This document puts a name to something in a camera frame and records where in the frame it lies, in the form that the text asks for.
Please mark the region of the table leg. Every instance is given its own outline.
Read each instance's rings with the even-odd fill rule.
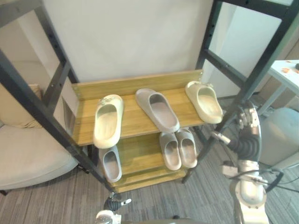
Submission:
[[[285,91],[286,85],[281,84],[280,87],[278,87],[277,90],[269,97],[269,99],[263,104],[261,108],[258,109],[257,113],[258,115],[262,115],[268,107],[277,99],[277,97],[280,96],[280,94]]]

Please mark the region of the wooden shelf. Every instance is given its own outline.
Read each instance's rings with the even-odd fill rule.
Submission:
[[[186,172],[184,170],[179,170],[170,175],[159,176],[159,177],[156,177],[153,179],[148,179],[145,181],[132,183],[132,184],[129,184],[126,186],[115,187],[115,191],[118,193],[122,193],[122,192],[129,191],[129,190],[134,190],[134,189],[143,188],[143,187],[147,187],[147,186],[158,184],[158,183],[163,183],[166,181],[176,180],[179,178],[183,178],[185,175],[186,175]]]
[[[152,170],[145,170],[139,173],[133,173],[128,175],[123,175],[121,179],[118,182],[111,183],[112,187],[124,187],[127,185],[132,185],[133,183],[140,183],[149,179],[154,179],[166,175],[171,175],[174,173],[177,173],[179,171],[185,171],[184,168],[178,170],[178,171],[172,171],[169,170],[166,166],[155,168]]]
[[[121,139],[117,143],[122,177],[110,185],[124,192],[182,178],[186,169],[169,170],[159,145],[159,130],[139,107],[135,93],[150,88],[162,93],[175,112],[181,127],[203,124],[185,94],[188,82],[201,78],[202,70],[176,72],[128,79],[73,84],[79,98],[73,139],[78,145],[93,143],[94,115],[99,99],[109,94],[120,95],[124,101]]]
[[[185,94],[184,88],[160,91],[160,93],[167,98],[181,127],[196,126],[203,123]],[[124,114],[121,124],[121,138],[159,132],[137,104],[135,95],[122,96],[122,99],[124,100]],[[73,139],[80,146],[93,143],[94,115],[98,100],[80,101],[73,131]]]
[[[112,93],[120,95],[124,100],[121,139],[158,133],[157,127],[135,100],[135,92],[140,88],[152,88],[164,94],[177,115],[181,127],[202,124],[203,121],[198,117],[185,94],[185,85],[189,81],[197,80],[200,77],[200,72],[201,70],[196,70],[124,80],[74,84],[73,88],[80,102],[73,130],[73,139],[80,146],[93,143],[94,115],[98,100],[106,94]]]
[[[164,166],[158,133],[121,139],[117,148],[123,175]]]

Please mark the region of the white slide sandal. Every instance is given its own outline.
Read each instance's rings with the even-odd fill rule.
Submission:
[[[123,107],[122,98],[115,94],[99,100],[93,131],[93,143],[97,148],[110,148],[118,143]]]
[[[178,139],[182,164],[187,168],[196,167],[197,153],[192,133],[187,129],[180,128],[175,134]]]
[[[135,96],[138,105],[161,132],[172,133],[179,129],[178,118],[165,96],[151,89],[139,89]]]
[[[99,158],[103,166],[106,179],[110,183],[120,180],[122,172],[117,146],[99,149]]]
[[[170,170],[178,170],[182,166],[178,152],[178,141],[174,133],[161,133],[159,142],[165,165]]]
[[[191,81],[186,85],[185,92],[204,122],[218,124],[222,121],[223,112],[211,84]]]

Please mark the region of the cream slide sandal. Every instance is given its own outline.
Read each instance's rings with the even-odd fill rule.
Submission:
[[[178,148],[182,164],[187,168],[196,167],[197,153],[192,133],[187,129],[180,128],[175,134],[178,139]]]
[[[116,146],[99,149],[99,158],[102,163],[106,179],[110,183],[117,182],[121,178],[121,161]]]
[[[151,89],[139,89],[135,96],[138,105],[161,132],[172,133],[179,129],[178,118],[165,96]]]
[[[170,170],[178,170],[182,166],[178,152],[178,141],[174,133],[161,133],[159,142],[165,165]]]
[[[186,85],[185,92],[204,122],[218,124],[222,121],[223,112],[211,84],[191,81]]]
[[[116,145],[121,136],[123,100],[118,95],[108,95],[99,100],[95,113],[93,143],[97,148]]]

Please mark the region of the black cable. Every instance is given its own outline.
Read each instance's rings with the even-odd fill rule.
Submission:
[[[245,171],[245,172],[239,173],[239,174],[237,174],[236,176],[230,177],[229,179],[238,179],[240,176],[243,176],[243,175],[245,175],[245,174],[254,173],[254,172],[262,172],[262,173],[265,173],[265,172],[271,172],[271,171],[272,171],[271,169],[264,169],[264,170],[262,170],[262,171],[260,171],[259,169],[253,169],[253,170],[249,170],[249,171]]]
[[[296,181],[296,180],[298,180],[298,179],[299,179],[299,177],[297,177],[296,179],[294,179],[294,180],[292,180],[292,181],[284,182],[284,183],[280,183],[280,184],[288,184],[288,183],[292,183],[292,182],[294,182],[294,181]]]
[[[264,184],[267,184],[267,185],[272,185],[271,183],[267,183],[267,182],[264,182],[264,181],[261,181],[261,180],[258,180],[258,179],[254,179],[253,181],[257,181],[257,182],[264,183]],[[280,186],[280,185],[275,185],[275,187],[299,193],[299,190],[295,190],[295,189],[291,189],[291,188],[286,188],[286,187],[283,187],[283,186]]]
[[[276,169],[276,168],[263,169],[263,170],[254,169],[254,170],[249,170],[249,171],[239,173],[238,175],[230,177],[229,179],[238,179],[240,176],[243,176],[243,175],[249,174],[249,173],[254,173],[254,172],[260,172],[262,174],[262,173],[265,173],[265,172],[273,172],[273,171],[279,172],[279,175],[276,177],[276,179],[272,183],[262,182],[262,181],[260,181],[256,178],[254,178],[254,181],[258,181],[258,182],[262,182],[262,183],[267,184],[268,188],[266,189],[266,192],[270,192],[273,188],[278,186],[278,183],[280,182],[281,178],[284,176],[283,171],[280,170],[280,169]]]

